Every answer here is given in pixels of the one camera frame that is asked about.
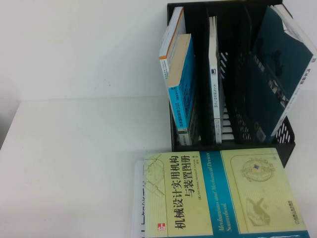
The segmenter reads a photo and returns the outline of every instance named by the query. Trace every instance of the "black magazine file holder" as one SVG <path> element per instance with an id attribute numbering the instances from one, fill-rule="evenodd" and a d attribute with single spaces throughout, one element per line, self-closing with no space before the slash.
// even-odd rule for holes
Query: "black magazine file holder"
<path id="1" fill-rule="evenodd" d="M 167 5 L 167 24 L 177 6 L 184 7 L 187 33 L 191 33 L 197 66 L 197 94 L 199 130 L 201 141 L 193 146 L 181 146 L 173 115 L 170 113 L 172 150 L 214 151 L 232 149 L 275 147 L 283 166 L 286 165 L 294 147 L 295 135 L 286 118 L 272 144 L 254 141 L 254 130 L 245 110 L 245 77 L 249 51 L 260 29 L 266 7 L 282 4 L 281 0 L 210 1 L 170 3 Z M 209 17 L 217 16 L 219 53 L 225 56 L 222 72 L 226 108 L 233 130 L 234 141 L 215 144 L 211 96 L 209 91 Z"/>

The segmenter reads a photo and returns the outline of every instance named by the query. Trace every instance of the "book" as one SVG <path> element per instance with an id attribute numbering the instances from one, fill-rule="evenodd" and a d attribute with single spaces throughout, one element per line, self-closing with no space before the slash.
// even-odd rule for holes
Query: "book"
<path id="1" fill-rule="evenodd" d="M 186 34 L 184 8 L 176 7 L 169 21 L 169 25 L 162 38 L 162 43 L 159 50 L 159 61 L 162 67 L 163 77 L 166 86 L 169 68 L 177 45 L 177 38 L 181 34 Z"/>
<path id="2" fill-rule="evenodd" d="M 145 187 L 144 160 L 138 160 L 134 169 L 134 199 L 132 212 L 131 238 L 145 237 Z"/>
<path id="3" fill-rule="evenodd" d="M 275 148 L 145 157 L 145 237 L 309 238 Z"/>
<path id="4" fill-rule="evenodd" d="M 284 6 L 268 6 L 249 58 L 245 100 L 259 142 L 274 139 L 316 58 L 315 46 Z"/>
<path id="5" fill-rule="evenodd" d="M 217 144 L 222 142 L 222 121 L 224 109 L 224 92 L 221 80 L 220 61 L 217 38 L 217 17 L 209 18 L 209 68 L 210 68 L 210 90 L 214 122 L 214 135 Z"/>
<path id="6" fill-rule="evenodd" d="M 191 34 L 179 35 L 167 80 L 169 100 L 181 145 L 197 140 L 196 66 Z"/>

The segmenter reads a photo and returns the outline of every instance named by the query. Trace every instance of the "white table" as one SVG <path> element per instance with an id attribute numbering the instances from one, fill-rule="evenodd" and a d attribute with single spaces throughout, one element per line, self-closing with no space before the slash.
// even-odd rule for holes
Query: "white table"
<path id="1" fill-rule="evenodd" d="M 167 98 L 21 103 L 0 151 L 0 237 L 130 237 L 134 164 L 160 151 Z"/>
<path id="2" fill-rule="evenodd" d="M 311 238 L 317 237 L 317 95 L 302 91 L 289 114 L 296 146 L 286 173 Z"/>

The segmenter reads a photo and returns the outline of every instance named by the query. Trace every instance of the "pale yellow book cover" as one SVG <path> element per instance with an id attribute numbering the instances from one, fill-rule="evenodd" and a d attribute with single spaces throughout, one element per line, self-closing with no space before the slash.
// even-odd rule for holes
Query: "pale yellow book cover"
<path id="1" fill-rule="evenodd" d="M 147 238 L 213 235 L 199 152 L 145 158 Z"/>
<path id="2" fill-rule="evenodd" d="M 221 155 L 241 234 L 306 230 L 276 149 Z"/>

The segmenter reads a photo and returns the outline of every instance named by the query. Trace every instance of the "red logo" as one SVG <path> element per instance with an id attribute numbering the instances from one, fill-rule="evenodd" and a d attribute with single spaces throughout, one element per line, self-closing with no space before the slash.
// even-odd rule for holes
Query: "red logo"
<path id="1" fill-rule="evenodd" d="M 158 230 L 165 231 L 165 223 L 158 223 Z"/>

